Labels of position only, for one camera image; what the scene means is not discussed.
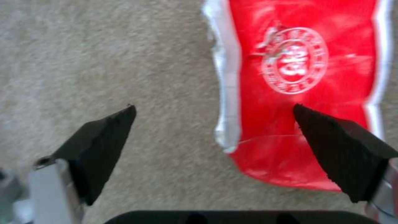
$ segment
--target white trim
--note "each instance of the white trim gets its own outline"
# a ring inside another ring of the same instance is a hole
[[[373,14],[373,23],[376,28],[376,73],[372,92],[365,105],[368,116],[368,124],[371,132],[380,139],[384,139],[383,120],[379,103],[384,94],[390,73],[393,42],[391,32],[391,10],[393,0],[377,0]]]
[[[239,77],[241,46],[230,12],[229,0],[206,0],[203,14],[216,39],[213,61],[220,82],[220,116],[215,139],[225,153],[233,153],[241,134]]]

